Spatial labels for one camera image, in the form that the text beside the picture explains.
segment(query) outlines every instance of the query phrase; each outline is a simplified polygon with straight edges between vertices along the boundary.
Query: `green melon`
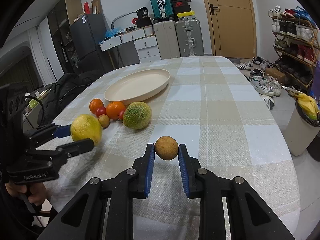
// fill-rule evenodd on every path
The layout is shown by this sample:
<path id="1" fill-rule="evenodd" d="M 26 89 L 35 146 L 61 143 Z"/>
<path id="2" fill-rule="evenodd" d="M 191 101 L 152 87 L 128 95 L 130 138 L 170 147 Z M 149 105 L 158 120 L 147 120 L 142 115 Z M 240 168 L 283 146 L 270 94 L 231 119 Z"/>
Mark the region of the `green melon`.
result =
<path id="1" fill-rule="evenodd" d="M 131 129 L 145 128 L 151 120 L 151 107 L 144 102 L 134 102 L 128 106 L 123 115 L 123 124 Z"/>

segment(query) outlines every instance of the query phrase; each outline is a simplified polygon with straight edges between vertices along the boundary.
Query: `tablecloth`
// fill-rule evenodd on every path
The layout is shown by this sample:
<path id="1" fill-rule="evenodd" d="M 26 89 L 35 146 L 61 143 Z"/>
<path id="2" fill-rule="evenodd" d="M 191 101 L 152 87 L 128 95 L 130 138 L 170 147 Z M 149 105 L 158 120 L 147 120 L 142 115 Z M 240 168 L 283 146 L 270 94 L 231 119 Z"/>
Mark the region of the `tablecloth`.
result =
<path id="1" fill-rule="evenodd" d="M 259 94 L 224 57 L 174 58 L 111 71 L 74 99 L 54 123 L 67 125 L 80 114 L 90 114 L 90 101 L 104 100 L 108 86 L 150 68 L 166 69 L 171 77 L 164 90 L 145 101 L 152 108 L 149 126 L 135 131 L 111 122 L 93 151 L 68 159 L 59 179 L 46 183 L 53 207 L 61 210 L 90 178 L 113 178 L 132 167 L 148 143 L 166 135 L 186 144 L 189 155 L 217 176 L 245 178 L 293 233 L 300 195 L 288 147 Z M 41 148 L 71 141 L 54 139 Z M 149 197 L 133 201 L 136 239 L 198 239 L 200 201 L 186 198 L 177 159 L 156 156 Z"/>

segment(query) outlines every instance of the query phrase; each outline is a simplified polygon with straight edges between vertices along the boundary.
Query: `silver suitcase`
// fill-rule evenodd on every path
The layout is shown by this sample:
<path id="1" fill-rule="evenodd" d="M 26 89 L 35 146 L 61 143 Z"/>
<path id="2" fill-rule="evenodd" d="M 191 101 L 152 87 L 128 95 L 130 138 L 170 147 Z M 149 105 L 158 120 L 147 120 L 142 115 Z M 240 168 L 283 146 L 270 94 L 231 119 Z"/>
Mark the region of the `silver suitcase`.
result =
<path id="1" fill-rule="evenodd" d="M 161 59 L 180 57 L 178 39 L 174 21 L 164 21 L 154 24 Z"/>
<path id="2" fill-rule="evenodd" d="M 204 55 L 199 20 L 189 19 L 176 22 L 176 32 L 181 57 Z"/>

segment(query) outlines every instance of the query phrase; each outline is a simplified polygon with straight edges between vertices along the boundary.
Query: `metal screw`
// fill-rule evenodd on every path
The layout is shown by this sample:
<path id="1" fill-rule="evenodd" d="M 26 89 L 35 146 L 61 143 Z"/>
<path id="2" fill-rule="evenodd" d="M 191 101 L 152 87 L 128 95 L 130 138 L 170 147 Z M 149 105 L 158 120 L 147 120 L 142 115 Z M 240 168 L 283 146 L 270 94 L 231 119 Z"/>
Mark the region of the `metal screw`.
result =
<path id="1" fill-rule="evenodd" d="M 238 177 L 235 177 L 235 182 L 238 183 L 238 184 L 242 184 L 244 183 L 244 178 L 238 176 Z"/>
<path id="2" fill-rule="evenodd" d="M 133 175 L 135 173 L 136 173 L 136 170 L 134 168 L 127 169 L 127 174 Z"/>
<path id="3" fill-rule="evenodd" d="M 98 184 L 98 182 L 99 182 L 99 178 L 97 178 L 97 177 L 90 179 L 91 185 L 96 185 L 96 184 Z"/>
<path id="4" fill-rule="evenodd" d="M 208 171 L 207 171 L 207 169 L 205 169 L 205 168 L 199 168 L 198 169 L 198 173 L 199 174 L 206 174 Z"/>

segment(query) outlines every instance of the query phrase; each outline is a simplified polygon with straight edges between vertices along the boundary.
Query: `red tomato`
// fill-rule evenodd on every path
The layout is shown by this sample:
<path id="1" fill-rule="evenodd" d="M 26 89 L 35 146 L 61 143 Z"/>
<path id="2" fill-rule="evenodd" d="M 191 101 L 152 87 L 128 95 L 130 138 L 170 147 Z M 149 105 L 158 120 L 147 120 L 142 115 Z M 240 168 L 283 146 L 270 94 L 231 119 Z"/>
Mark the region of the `red tomato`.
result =
<path id="1" fill-rule="evenodd" d="M 122 121 L 124 112 L 125 112 L 125 110 L 122 110 L 122 111 L 120 111 L 119 114 L 118 114 L 118 117 L 119 117 L 119 119 L 120 119 L 121 121 Z"/>
<path id="2" fill-rule="evenodd" d="M 106 108 L 104 106 L 100 106 L 96 111 L 96 117 L 99 117 L 102 114 L 107 114 Z"/>

